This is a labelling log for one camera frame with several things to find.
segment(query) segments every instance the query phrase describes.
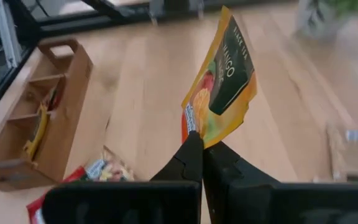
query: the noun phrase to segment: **yellow tea packet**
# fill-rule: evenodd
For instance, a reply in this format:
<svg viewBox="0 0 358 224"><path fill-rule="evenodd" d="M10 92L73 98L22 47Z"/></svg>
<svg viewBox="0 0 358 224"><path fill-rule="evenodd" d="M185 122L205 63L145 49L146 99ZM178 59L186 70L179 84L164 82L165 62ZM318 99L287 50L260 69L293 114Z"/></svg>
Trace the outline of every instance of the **yellow tea packet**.
<svg viewBox="0 0 358 224"><path fill-rule="evenodd" d="M181 107L182 142L199 132L204 148L221 141L243 122L256 79L241 31L226 7L206 58Z"/></svg>

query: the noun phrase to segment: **black metal frame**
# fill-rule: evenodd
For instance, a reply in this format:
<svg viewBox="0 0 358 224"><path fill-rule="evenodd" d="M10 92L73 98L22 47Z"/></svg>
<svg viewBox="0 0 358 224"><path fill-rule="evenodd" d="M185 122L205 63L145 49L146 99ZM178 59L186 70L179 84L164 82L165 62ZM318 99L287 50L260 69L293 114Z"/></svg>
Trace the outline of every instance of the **black metal frame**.
<svg viewBox="0 0 358 224"><path fill-rule="evenodd" d="M81 12L57 17L47 17L35 20L21 0L8 0L12 16L17 25L17 36L19 42L26 46L23 59L20 65L8 71L6 78L0 83L0 99L19 73L23 64L27 61L31 52L35 49L41 39L59 35L67 35L75 32L84 32L107 27L133 24L137 22L150 21L149 3L134 4L124 7L115 7L105 0L82 0L96 9L95 11ZM162 2L179 0L162 0ZM264 4L271 2L290 2L296 0L204 0L204 11L211 12L220 10L225 6L250 6L254 4ZM156 19L158 21L169 21L172 19L182 19L196 17L196 11L164 11Z"/></svg>

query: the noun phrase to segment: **wooden table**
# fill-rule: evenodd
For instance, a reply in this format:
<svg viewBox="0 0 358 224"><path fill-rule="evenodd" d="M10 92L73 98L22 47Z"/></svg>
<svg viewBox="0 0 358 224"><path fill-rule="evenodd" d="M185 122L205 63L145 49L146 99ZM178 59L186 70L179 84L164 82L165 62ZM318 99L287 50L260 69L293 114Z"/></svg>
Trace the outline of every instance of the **wooden table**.
<svg viewBox="0 0 358 224"><path fill-rule="evenodd" d="M258 94L244 124L224 142L278 180L309 182L330 175L326 125L358 127L358 20L335 42L317 44L293 35L295 12L294 4L234 11L255 64ZM66 174L103 144L145 180L166 164L180 146L180 103L214 37L218 16L73 35L95 69ZM37 54L8 89L5 103ZM8 109L0 103L0 120ZM0 223L26 223L25 206L47 189L0 192ZM204 203L202 223L209 223L206 211Z"/></svg>

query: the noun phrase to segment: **wooden compartment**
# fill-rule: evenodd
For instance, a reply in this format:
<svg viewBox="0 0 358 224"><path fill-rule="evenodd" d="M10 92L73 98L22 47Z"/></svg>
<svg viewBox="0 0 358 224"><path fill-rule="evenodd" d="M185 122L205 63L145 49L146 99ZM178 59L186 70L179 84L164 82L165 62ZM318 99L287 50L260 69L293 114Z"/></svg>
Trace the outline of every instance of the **wooden compartment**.
<svg viewBox="0 0 358 224"><path fill-rule="evenodd" d="M59 46L69 46L72 53L55 55L53 48ZM76 40L41 44L39 49L43 56L0 132L0 190L59 182L70 155L93 64ZM65 83L60 104L47 112L45 134L30 159L24 144L37 125L40 102L59 81Z"/></svg>

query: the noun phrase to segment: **orange fruit image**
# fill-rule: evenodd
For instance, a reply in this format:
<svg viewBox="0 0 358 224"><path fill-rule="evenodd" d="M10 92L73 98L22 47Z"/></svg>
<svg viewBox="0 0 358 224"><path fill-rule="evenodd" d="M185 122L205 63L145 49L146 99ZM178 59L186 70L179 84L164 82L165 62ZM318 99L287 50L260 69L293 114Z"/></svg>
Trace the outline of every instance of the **orange fruit image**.
<svg viewBox="0 0 358 224"><path fill-rule="evenodd" d="M209 103L209 91L207 88L201 89L193 100L193 109L196 118L197 131L200 136L204 136L206 130L206 122L208 119L208 103Z"/></svg>

